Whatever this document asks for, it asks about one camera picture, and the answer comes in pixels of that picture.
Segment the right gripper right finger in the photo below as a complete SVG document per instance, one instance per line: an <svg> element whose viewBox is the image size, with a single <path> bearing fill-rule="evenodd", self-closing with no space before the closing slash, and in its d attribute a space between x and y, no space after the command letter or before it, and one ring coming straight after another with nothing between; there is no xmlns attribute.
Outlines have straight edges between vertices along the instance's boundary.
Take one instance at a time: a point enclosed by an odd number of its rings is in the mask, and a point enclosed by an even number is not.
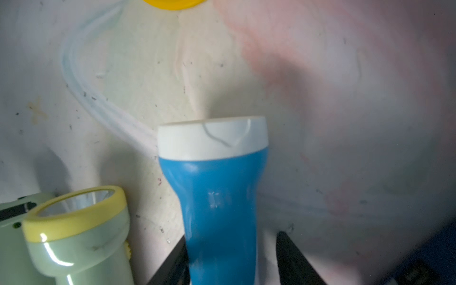
<svg viewBox="0 0 456 285"><path fill-rule="evenodd" d="M281 285L326 285L286 232L277 234L275 251Z"/></svg>

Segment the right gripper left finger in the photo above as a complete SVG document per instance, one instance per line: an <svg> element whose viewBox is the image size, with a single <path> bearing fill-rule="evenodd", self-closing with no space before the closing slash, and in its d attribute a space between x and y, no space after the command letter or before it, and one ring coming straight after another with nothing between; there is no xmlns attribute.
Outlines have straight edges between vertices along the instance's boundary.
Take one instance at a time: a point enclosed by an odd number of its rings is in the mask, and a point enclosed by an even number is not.
<svg viewBox="0 0 456 285"><path fill-rule="evenodd" d="M183 236L147 285L190 285L188 264L186 241Z"/></svg>

